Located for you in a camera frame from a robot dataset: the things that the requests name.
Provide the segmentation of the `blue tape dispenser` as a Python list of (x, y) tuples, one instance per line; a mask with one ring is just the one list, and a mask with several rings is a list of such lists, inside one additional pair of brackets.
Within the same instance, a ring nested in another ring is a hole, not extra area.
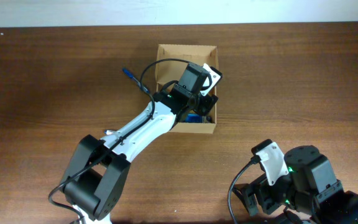
[(203, 123), (204, 119), (203, 119), (203, 116), (201, 116), (201, 115), (189, 113), (187, 115), (187, 117), (185, 118), (184, 122), (185, 123)]

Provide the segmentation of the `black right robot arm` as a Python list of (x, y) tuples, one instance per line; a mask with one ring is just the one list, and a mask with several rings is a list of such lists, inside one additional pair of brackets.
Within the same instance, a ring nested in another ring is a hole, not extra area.
[(266, 139), (230, 184), (250, 216), (283, 212), (271, 223), (358, 223), (358, 194), (344, 191), (329, 159), (313, 145), (284, 153)]

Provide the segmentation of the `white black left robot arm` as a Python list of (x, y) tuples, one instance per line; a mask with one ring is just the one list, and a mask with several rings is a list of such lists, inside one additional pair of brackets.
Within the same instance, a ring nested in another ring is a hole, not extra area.
[(57, 187), (78, 218), (75, 223), (110, 223), (132, 161), (155, 139), (190, 113), (206, 116), (218, 98), (210, 91), (223, 75), (208, 64), (187, 62), (179, 80), (151, 94), (140, 115), (101, 139), (85, 136), (77, 145)]

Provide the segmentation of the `white blue staples box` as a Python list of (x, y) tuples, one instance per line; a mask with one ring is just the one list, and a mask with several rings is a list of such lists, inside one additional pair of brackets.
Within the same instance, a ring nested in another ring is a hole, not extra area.
[(213, 122), (213, 119), (212, 119), (211, 116), (205, 116), (205, 117), (204, 117), (204, 122), (205, 122), (205, 123), (212, 123), (212, 122)]

